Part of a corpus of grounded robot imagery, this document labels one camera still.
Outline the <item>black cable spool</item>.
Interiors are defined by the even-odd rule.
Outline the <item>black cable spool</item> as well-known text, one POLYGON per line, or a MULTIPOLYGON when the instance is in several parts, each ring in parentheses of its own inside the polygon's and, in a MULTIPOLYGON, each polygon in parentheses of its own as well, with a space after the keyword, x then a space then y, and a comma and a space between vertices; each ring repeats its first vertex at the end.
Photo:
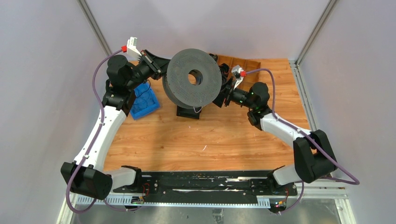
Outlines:
POLYGON ((208 53, 184 49, 170 60, 162 84, 174 104, 192 109, 215 100, 220 93, 222 78, 219 66, 208 53))

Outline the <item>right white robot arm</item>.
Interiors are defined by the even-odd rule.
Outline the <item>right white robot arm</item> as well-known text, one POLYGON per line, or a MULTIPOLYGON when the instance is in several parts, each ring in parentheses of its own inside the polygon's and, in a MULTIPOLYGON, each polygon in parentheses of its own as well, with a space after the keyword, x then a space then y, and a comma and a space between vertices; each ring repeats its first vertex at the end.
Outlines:
POLYGON ((268 174, 268 191, 278 195, 286 184, 311 183, 335 171, 336 159, 327 135, 321 130, 310 131, 282 119, 270 109, 269 97, 265 83, 257 82, 249 91, 227 83, 213 101, 218 107, 228 106, 230 102, 247 107, 251 125, 276 136, 293 149, 294 163, 276 168, 268 174))

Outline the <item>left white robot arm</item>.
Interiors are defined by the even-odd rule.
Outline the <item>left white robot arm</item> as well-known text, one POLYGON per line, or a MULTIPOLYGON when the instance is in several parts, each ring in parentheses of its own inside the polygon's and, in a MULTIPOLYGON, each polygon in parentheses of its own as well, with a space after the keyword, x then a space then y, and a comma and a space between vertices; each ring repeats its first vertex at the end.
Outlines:
POLYGON ((64 162, 61 175, 70 193, 103 200, 114 189, 126 187, 137 193, 143 187, 141 169, 124 165, 105 173, 104 162, 110 145, 136 100, 135 89, 152 78, 166 75, 169 59, 141 51, 136 65, 118 50, 103 59, 92 77, 92 89, 99 104, 99 117, 86 143, 72 162, 64 162))

